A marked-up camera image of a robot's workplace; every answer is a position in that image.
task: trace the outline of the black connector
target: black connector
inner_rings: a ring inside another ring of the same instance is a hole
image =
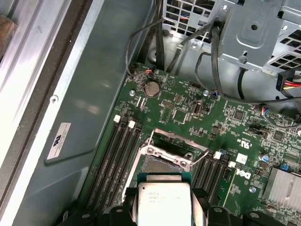
[[[278,74],[278,79],[276,83],[276,89],[281,92],[284,90],[285,81],[293,81],[293,77],[295,75],[295,70],[290,69]]]

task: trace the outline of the aluminum heatsink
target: aluminum heatsink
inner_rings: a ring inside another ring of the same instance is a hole
[[[273,168],[263,198],[301,211],[301,177]]]

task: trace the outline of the red wire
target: red wire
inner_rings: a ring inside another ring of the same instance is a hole
[[[288,85],[288,86],[294,86],[294,87],[301,87],[301,84],[296,84],[296,83],[289,82],[289,81],[286,81],[286,82],[285,82],[285,85]]]

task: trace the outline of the blue capacitor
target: blue capacitor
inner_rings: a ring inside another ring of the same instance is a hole
[[[226,151],[226,150],[224,150],[224,149],[221,149],[221,150],[220,150],[220,152],[222,153],[222,155],[224,155],[224,154],[226,154],[226,153],[227,153],[227,151]]]
[[[259,155],[259,160],[263,161],[263,162],[268,162],[269,161],[269,156],[266,154],[261,154]]]

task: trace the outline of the motherboard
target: motherboard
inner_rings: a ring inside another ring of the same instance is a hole
[[[261,108],[136,63],[117,98],[79,203],[101,214],[122,202],[138,172],[192,173],[211,205],[262,211],[301,225],[301,130],[268,124]],[[269,112],[279,126],[292,121]]]

